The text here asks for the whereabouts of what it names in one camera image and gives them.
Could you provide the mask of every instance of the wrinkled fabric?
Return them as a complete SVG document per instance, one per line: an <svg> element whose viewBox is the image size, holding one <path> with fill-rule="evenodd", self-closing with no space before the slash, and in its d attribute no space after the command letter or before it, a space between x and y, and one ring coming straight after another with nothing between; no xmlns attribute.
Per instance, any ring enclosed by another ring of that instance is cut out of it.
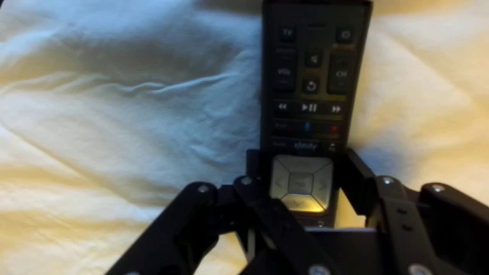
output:
<svg viewBox="0 0 489 275"><path fill-rule="evenodd" d="M104 274L187 183L245 173L260 5L3 3L0 274ZM484 0L374 2L350 134L374 173L489 205L488 12ZM199 274L243 263L225 235Z"/></svg>

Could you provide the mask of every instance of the black mount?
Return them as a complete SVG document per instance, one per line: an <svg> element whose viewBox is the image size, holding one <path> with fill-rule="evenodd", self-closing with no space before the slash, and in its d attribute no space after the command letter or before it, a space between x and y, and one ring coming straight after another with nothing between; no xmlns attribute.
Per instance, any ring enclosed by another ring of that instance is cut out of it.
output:
<svg viewBox="0 0 489 275"><path fill-rule="evenodd" d="M411 191L345 150L335 159L335 180L367 217L365 228L307 232L268 196L257 157L248 154L248 176L234 185L188 185L107 274L193 274L232 231L249 260L243 275L489 274L489 208L449 185Z"/></svg>

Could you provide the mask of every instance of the remote control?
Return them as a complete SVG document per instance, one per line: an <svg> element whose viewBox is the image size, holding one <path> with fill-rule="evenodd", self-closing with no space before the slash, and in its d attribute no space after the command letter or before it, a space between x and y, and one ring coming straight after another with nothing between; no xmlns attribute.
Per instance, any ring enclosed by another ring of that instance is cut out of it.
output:
<svg viewBox="0 0 489 275"><path fill-rule="evenodd" d="M330 205L370 15L367 0L263 3L261 151L271 159L271 196L293 212Z"/></svg>

